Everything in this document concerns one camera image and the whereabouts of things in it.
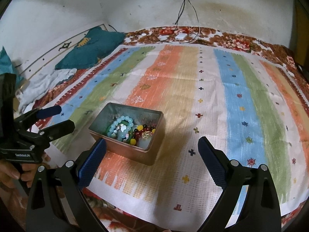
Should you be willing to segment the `left hand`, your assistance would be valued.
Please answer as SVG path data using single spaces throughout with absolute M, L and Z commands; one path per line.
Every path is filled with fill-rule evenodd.
M 23 174 L 8 161 L 1 160 L 1 189 L 9 192 L 10 189 L 15 189 L 14 180 L 21 179 L 26 183 L 27 187 L 32 186 L 36 171 L 40 165 L 37 164 L 21 164 Z

